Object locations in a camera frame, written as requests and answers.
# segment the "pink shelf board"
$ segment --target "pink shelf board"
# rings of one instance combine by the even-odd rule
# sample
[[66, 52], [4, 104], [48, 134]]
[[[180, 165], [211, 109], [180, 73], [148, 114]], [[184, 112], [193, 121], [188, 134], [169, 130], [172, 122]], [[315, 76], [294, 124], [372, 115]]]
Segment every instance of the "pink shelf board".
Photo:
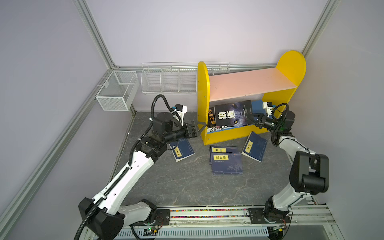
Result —
[[296, 88], [276, 68], [210, 76], [209, 82], [211, 102]]

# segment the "yellow label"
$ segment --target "yellow label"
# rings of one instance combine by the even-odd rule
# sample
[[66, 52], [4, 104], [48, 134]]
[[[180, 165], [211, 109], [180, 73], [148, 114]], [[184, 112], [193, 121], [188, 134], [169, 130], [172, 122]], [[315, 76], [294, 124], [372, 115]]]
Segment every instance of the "yellow label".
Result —
[[212, 152], [226, 152], [227, 149], [226, 148], [212, 148]]
[[253, 145], [253, 142], [248, 141], [247, 147], [245, 148], [245, 151], [247, 153], [249, 153], [249, 151], [251, 151], [252, 145]]
[[215, 155], [214, 160], [229, 160], [228, 155]]
[[182, 156], [179, 147], [175, 148], [175, 153], [176, 153], [177, 157], [181, 157]]

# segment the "dark gray table surface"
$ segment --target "dark gray table surface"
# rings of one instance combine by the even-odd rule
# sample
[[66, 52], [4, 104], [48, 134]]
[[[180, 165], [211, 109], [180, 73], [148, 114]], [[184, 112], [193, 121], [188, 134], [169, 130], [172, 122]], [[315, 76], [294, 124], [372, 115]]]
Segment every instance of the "dark gray table surface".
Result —
[[[129, 151], [148, 127], [150, 116], [146, 112], [137, 113], [116, 173], [127, 163]], [[184, 116], [185, 122], [196, 119], [196, 112]], [[189, 139], [195, 154], [176, 162], [172, 152], [166, 151], [138, 180], [123, 205], [141, 199], [157, 206], [264, 205], [268, 197], [287, 185], [291, 165], [285, 151], [271, 144], [269, 132], [260, 136], [268, 140], [263, 162], [242, 155], [242, 175], [212, 175], [209, 145], [205, 146], [201, 137]], [[246, 140], [243, 137], [215, 145], [237, 146], [241, 151]]]

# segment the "wire basket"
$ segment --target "wire basket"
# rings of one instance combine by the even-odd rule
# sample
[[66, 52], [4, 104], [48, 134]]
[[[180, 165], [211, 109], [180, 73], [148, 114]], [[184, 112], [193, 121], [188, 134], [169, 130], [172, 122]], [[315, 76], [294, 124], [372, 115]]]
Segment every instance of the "wire basket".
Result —
[[[150, 66], [143, 63], [141, 90], [143, 93], [196, 93], [197, 64]], [[230, 73], [229, 63], [208, 65], [207, 69], [210, 76]]]
[[135, 71], [112, 71], [96, 99], [105, 111], [129, 111], [139, 85]]

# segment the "bookshelf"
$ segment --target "bookshelf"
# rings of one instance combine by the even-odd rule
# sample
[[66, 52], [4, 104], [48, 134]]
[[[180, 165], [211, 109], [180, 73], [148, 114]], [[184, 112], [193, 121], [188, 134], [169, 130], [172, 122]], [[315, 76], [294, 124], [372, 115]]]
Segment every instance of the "bookshelf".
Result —
[[[264, 94], [264, 102], [274, 105], [288, 103], [297, 87], [304, 78], [306, 62], [304, 56], [298, 51], [288, 51], [277, 63], [275, 68], [267, 68], [240, 73], [229, 73], [208, 76], [207, 66], [199, 62], [197, 67], [197, 120], [208, 122], [209, 103], [226, 101]], [[257, 134], [267, 132], [256, 126], [244, 126], [219, 132], [201, 133], [204, 145], [223, 142], [240, 137], [246, 137], [251, 131]]]

